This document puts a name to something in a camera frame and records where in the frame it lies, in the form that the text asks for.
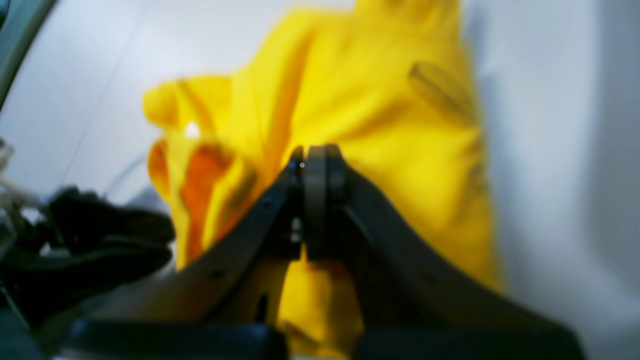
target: yellow garment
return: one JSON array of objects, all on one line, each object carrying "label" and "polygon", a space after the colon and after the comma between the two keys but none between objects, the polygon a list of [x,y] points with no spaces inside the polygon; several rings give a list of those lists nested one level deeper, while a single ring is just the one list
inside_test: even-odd
[{"label": "yellow garment", "polygon": [[[336,143],[443,257],[497,290],[472,76],[453,0],[297,10],[249,66],[164,84],[144,109],[164,138],[151,179],[170,205],[178,268],[214,245],[298,145]],[[345,356],[363,325],[344,269],[293,263],[278,326],[292,351]]]}]

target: yellow cloth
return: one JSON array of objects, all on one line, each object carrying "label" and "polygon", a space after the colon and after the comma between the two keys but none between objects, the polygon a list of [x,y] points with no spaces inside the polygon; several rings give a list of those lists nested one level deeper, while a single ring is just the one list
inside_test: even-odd
[{"label": "yellow cloth", "polygon": [[[178,268],[235,225],[296,146],[336,143],[425,241],[499,289],[459,10],[453,0],[297,10],[235,74],[150,91],[145,114],[164,138],[148,169],[171,207]],[[349,354],[363,325],[341,266],[293,263],[283,291],[278,326],[293,352]]]}]

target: white surface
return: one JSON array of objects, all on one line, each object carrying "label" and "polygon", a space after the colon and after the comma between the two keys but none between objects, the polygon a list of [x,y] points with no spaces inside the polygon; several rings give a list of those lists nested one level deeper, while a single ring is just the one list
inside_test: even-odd
[{"label": "white surface", "polygon": [[[238,68],[293,3],[61,0],[0,113],[8,175],[144,193],[144,91]],[[467,0],[510,294],[593,359],[640,359],[638,4]]]}]

